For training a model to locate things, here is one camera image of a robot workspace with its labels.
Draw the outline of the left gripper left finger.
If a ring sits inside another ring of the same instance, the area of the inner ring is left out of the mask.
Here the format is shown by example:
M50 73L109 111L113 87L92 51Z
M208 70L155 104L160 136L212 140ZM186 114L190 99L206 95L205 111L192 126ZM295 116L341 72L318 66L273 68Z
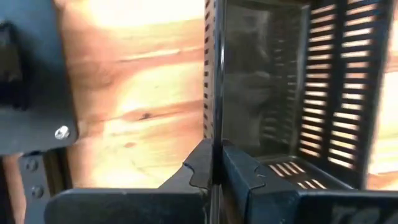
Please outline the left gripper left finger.
M210 139L201 140L181 167L168 178L159 189L170 191L198 191L210 190L213 168L212 142Z

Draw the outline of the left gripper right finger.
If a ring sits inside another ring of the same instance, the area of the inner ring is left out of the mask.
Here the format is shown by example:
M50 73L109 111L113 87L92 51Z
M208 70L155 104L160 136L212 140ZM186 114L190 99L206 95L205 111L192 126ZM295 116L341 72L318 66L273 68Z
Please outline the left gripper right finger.
M294 224L297 188L235 146L223 148L226 186L243 224Z

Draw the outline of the black plastic slotted basket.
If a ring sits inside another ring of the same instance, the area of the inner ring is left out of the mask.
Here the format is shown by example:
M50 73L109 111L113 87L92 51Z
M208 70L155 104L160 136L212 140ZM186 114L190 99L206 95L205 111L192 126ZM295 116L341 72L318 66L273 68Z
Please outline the black plastic slotted basket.
M204 138L304 189L364 189L398 0L204 2Z

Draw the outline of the black metal plate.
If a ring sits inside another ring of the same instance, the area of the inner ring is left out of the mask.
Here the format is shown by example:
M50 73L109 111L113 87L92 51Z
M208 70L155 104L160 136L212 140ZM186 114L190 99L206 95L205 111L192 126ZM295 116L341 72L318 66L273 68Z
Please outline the black metal plate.
M78 137L54 0L0 0L0 155Z

